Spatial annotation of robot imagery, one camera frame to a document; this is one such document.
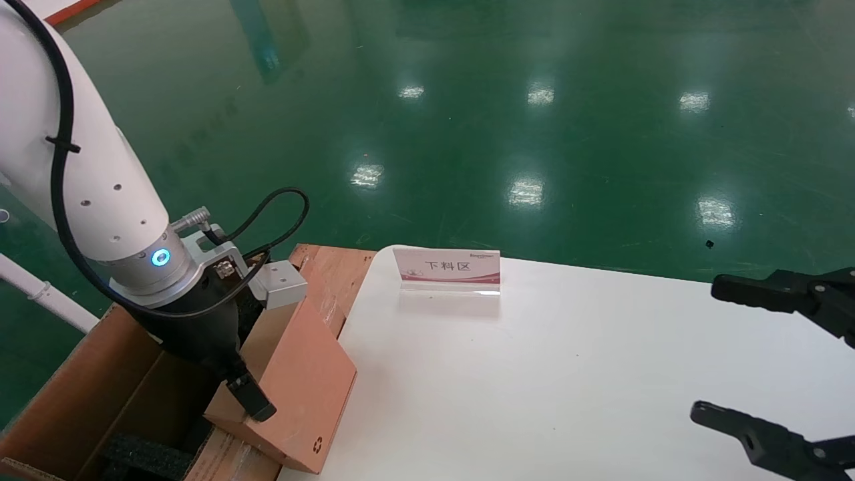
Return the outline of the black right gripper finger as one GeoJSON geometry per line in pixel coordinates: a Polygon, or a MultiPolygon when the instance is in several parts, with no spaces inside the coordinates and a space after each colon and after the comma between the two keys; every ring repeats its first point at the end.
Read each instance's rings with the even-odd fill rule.
{"type": "Polygon", "coordinates": [[[790,480],[850,480],[854,436],[808,441],[781,424],[706,401],[692,405],[694,423],[732,436],[752,466],[790,480]]]}
{"type": "Polygon", "coordinates": [[[711,296],[772,313],[799,313],[854,347],[853,267],[820,275],[776,270],[763,279],[718,275],[711,296]]]}

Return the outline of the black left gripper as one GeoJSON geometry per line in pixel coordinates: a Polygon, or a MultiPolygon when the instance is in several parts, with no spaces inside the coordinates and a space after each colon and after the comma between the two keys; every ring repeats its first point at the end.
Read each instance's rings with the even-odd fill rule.
{"type": "MultiPolygon", "coordinates": [[[[167,313],[201,310],[226,293],[222,279],[206,272],[188,293],[160,310],[167,313]]],[[[234,299],[195,319],[162,319],[137,314],[137,322],[164,351],[210,369],[226,381],[227,389],[250,418],[265,422],[276,414],[276,407],[253,374],[244,371],[244,359],[239,353],[238,320],[234,299]]]]}

